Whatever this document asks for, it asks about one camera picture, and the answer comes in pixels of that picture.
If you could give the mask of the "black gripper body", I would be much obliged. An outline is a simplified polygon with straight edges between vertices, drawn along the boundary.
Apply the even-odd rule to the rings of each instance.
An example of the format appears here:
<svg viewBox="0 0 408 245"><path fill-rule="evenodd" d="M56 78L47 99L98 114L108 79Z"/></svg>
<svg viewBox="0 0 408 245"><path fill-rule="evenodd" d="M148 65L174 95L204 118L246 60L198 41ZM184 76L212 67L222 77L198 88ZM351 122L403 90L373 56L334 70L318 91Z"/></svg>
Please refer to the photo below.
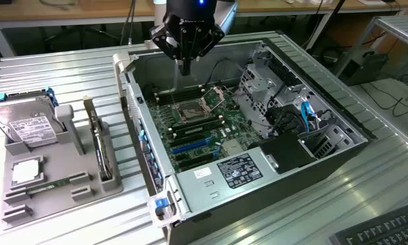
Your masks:
<svg viewBox="0 0 408 245"><path fill-rule="evenodd" d="M183 56L188 59L196 30L204 34L215 23L216 1L167 1L164 26L182 45Z"/></svg>

